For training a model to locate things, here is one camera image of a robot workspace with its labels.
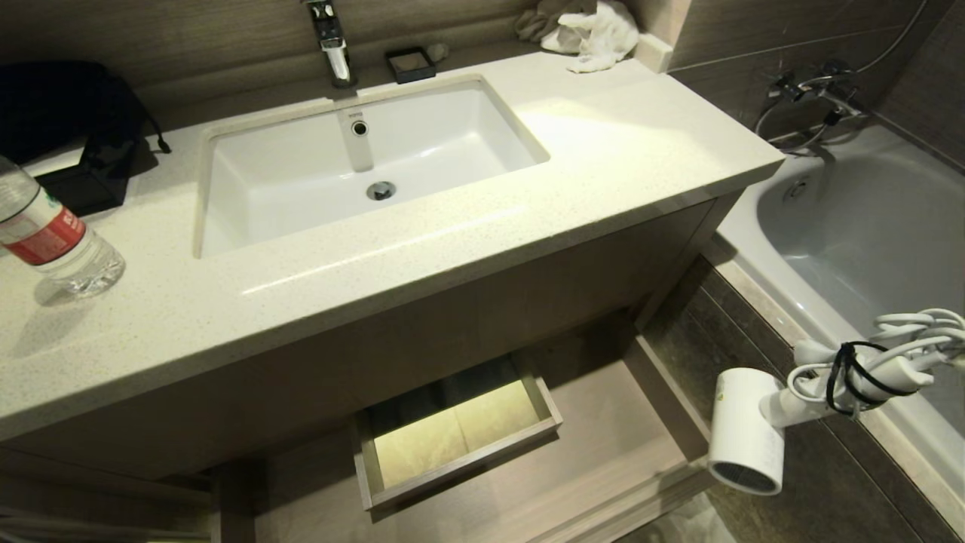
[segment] bottle label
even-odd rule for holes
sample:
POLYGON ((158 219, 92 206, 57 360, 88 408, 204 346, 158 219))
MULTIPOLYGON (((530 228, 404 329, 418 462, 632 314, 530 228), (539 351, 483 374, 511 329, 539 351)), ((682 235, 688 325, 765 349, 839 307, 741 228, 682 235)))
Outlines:
POLYGON ((86 229, 83 220, 41 188, 22 212, 0 222, 0 243, 20 260, 39 266, 76 247, 86 229))

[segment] open drawer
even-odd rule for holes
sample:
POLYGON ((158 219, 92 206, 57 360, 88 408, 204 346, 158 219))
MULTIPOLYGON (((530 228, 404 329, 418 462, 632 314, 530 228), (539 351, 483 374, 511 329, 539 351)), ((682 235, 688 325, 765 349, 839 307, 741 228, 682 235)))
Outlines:
POLYGON ((381 424, 367 410, 267 459, 259 543, 310 543, 320 534, 345 543, 612 541, 714 484, 703 465, 703 421, 622 315, 519 350, 512 363, 515 379, 537 385, 539 394, 526 394, 534 411, 540 398, 546 411, 475 449, 509 456, 444 457, 379 489, 374 468, 384 477, 388 456, 365 458, 362 444, 374 447, 381 424), (565 423, 557 426, 558 417, 565 423), (505 446, 543 432, 530 446, 505 446), (360 488, 366 506, 381 506, 365 510, 360 488))
POLYGON ((500 357, 354 418, 363 507, 398 503, 537 443, 563 422, 534 367, 500 357))

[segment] red label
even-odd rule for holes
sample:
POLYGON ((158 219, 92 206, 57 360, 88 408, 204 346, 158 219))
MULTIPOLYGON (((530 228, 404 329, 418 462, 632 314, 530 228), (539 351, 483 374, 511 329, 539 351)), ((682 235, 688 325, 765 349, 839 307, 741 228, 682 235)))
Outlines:
POLYGON ((60 213, 36 234, 5 247, 27 264, 39 266, 57 260, 76 247, 86 229, 84 221, 61 207, 60 213))

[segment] small black dish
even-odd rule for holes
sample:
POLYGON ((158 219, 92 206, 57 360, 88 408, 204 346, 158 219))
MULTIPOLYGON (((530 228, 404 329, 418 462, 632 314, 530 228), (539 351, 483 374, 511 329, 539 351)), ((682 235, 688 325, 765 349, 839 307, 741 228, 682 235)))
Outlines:
POLYGON ((435 77, 435 63, 421 47, 389 51, 385 53, 385 61, 399 85, 435 77))

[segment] white countertop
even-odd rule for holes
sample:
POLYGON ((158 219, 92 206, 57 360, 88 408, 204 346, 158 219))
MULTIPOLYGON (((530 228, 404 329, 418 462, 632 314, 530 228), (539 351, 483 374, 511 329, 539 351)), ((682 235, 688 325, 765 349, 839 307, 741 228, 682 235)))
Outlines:
POLYGON ((667 75, 570 62, 536 53, 359 93, 481 74, 548 162, 205 259, 210 137, 335 103, 166 133, 175 153, 131 180, 122 207, 87 218, 127 261, 111 290, 65 300, 0 256, 0 441, 738 190, 783 160, 667 75))

